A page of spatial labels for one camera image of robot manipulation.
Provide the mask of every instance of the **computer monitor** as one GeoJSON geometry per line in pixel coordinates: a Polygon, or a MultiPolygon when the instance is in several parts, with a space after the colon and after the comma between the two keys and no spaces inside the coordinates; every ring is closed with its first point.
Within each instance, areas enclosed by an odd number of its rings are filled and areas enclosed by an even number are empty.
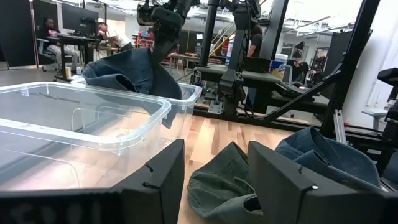
{"type": "Polygon", "coordinates": [[[62,24],[65,29],[94,37],[98,33],[98,13],[63,3],[62,24]]]}
{"type": "Polygon", "coordinates": [[[272,2],[269,12],[269,25],[265,28],[259,58],[274,60],[278,48],[280,33],[284,25],[287,4],[289,0],[278,0],[272,2]]]}

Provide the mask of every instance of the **office chair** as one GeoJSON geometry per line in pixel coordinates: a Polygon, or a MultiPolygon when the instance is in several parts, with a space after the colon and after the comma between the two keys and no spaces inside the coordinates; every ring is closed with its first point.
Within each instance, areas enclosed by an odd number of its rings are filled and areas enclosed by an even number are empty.
{"type": "MultiPolygon", "coordinates": [[[[36,29],[36,37],[39,37],[40,35],[40,29],[41,29],[42,27],[41,26],[37,26],[37,29],[36,29]]],[[[44,43],[48,43],[49,41],[48,40],[45,40],[45,39],[41,39],[41,38],[36,38],[36,40],[37,41],[39,41],[39,49],[37,50],[37,52],[39,53],[39,55],[43,55],[44,57],[46,57],[46,58],[49,58],[50,60],[52,60],[54,63],[52,64],[52,66],[53,66],[53,69],[55,70],[55,71],[57,71],[58,69],[60,69],[59,67],[58,67],[58,63],[57,63],[57,59],[55,58],[55,54],[54,53],[52,53],[52,52],[49,52],[47,49],[44,49],[44,43]]],[[[46,65],[43,65],[42,66],[42,70],[43,70],[43,72],[46,72],[47,71],[47,66],[46,65]]]]}

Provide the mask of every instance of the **white shirt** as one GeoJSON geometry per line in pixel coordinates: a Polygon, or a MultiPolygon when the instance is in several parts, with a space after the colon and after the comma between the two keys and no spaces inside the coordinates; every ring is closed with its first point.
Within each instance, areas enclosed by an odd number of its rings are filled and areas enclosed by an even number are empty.
{"type": "Polygon", "coordinates": [[[120,34],[116,30],[108,29],[108,31],[106,32],[106,36],[107,37],[116,37],[117,38],[116,44],[119,47],[124,47],[127,44],[131,43],[131,40],[125,34],[120,34]]]}

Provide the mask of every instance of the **clear plastic bin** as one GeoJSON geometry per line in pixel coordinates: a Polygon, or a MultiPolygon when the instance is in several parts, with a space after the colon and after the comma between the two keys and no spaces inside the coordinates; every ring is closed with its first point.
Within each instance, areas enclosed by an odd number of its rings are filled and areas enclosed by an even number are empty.
{"type": "MultiPolygon", "coordinates": [[[[86,80],[81,77],[78,78],[74,81],[71,82],[73,85],[83,85],[86,86],[86,80]]],[[[181,92],[182,92],[182,99],[181,100],[176,100],[176,99],[171,99],[171,98],[163,98],[160,97],[161,99],[165,99],[169,101],[172,104],[172,111],[176,111],[176,117],[173,120],[172,126],[170,129],[162,126],[162,140],[161,144],[166,147],[168,146],[171,142],[174,140],[181,138],[181,137],[186,137],[182,136],[184,133],[184,130],[189,128],[189,125],[191,123],[191,118],[193,114],[193,107],[195,106],[195,103],[197,99],[200,97],[201,94],[201,87],[195,86],[195,85],[189,85],[189,84],[184,84],[184,83],[179,83],[181,92]]]]}
{"type": "Polygon", "coordinates": [[[111,187],[164,147],[171,104],[54,82],[0,88],[0,190],[111,187]]]}

